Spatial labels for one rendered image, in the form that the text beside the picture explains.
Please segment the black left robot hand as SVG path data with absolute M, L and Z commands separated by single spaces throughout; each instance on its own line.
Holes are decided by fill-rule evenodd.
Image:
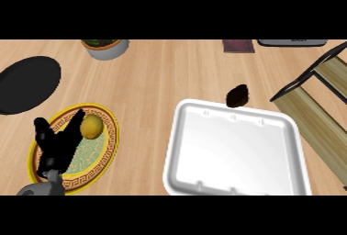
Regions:
M 78 110 L 65 127 L 65 130 L 54 132 L 47 120 L 43 117 L 34 119 L 35 142 L 41 148 L 41 159 L 37 175 L 47 177 L 50 170 L 63 174 L 69 168 L 77 146 L 83 140 L 80 125 L 85 112 Z

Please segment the white foam tray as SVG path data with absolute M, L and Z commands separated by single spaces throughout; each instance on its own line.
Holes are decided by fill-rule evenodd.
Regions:
M 174 196 L 308 196 L 300 133 L 282 113 L 178 102 L 162 172 Z

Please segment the dark purple eggplant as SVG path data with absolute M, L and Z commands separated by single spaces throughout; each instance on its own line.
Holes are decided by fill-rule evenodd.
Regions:
M 232 108 L 243 106 L 249 100 L 248 87 L 238 85 L 226 94 L 226 105 Z

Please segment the wooden tiered shelf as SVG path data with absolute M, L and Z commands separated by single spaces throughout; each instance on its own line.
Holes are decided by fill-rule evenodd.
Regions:
M 301 87 L 314 76 L 347 106 L 347 62 L 338 57 L 345 49 L 347 41 L 322 55 L 270 101 L 294 119 L 305 142 L 347 191 L 347 130 Z

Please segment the yellow patterned plate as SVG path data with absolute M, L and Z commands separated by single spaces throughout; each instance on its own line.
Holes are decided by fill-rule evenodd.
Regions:
M 78 109 L 85 115 L 96 115 L 103 121 L 103 131 L 94 140 L 83 139 L 69 168 L 62 175 L 65 194 L 72 195 L 83 191 L 100 178 L 114 160 L 119 145 L 119 127 L 111 111 L 94 103 L 81 103 L 62 109 L 49 119 L 52 130 L 59 133 L 65 130 Z

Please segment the yellow lemon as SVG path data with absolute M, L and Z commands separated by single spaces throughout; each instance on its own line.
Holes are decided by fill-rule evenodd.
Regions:
M 81 136 L 87 140 L 94 140 L 103 132 L 103 120 L 96 115 L 87 115 L 80 126 Z

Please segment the black round pan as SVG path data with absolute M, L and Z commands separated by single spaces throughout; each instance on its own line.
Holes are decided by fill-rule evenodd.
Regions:
M 0 115 L 19 114 L 54 93 L 60 79 L 57 61 L 34 56 L 15 62 L 0 72 Z

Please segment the grey plant pot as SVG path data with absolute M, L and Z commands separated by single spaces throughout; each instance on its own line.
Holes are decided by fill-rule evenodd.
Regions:
M 103 47 L 93 47 L 85 42 L 83 46 L 90 54 L 90 56 L 99 61 L 109 61 L 118 58 L 127 51 L 128 40 L 116 39 L 111 44 Z

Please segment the dark maroon book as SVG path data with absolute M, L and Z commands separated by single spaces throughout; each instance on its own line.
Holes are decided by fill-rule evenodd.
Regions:
M 249 39 L 224 39 L 223 51 L 233 53 L 254 53 L 254 44 Z

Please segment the dark grey appliance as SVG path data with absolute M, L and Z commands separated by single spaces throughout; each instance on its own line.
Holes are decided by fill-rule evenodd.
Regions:
M 258 39 L 257 43 L 266 47 L 320 47 L 328 39 Z

